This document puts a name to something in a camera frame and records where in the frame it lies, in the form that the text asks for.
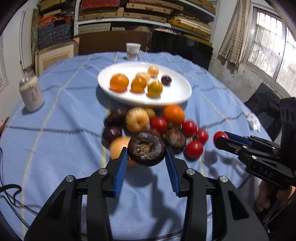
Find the person's right hand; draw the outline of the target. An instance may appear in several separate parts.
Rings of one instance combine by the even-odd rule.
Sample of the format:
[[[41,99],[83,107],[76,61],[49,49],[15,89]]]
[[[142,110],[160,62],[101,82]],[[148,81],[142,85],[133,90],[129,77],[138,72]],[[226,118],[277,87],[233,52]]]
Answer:
[[[261,181],[259,185],[259,193],[257,197],[257,201],[255,203],[256,209],[258,212],[261,212],[263,209],[269,209],[271,194],[269,194],[270,188],[268,187],[268,183],[265,181]],[[295,187],[290,186],[287,190],[278,190],[276,194],[277,200],[280,201],[280,208],[282,208],[290,199],[290,197],[295,192]]]

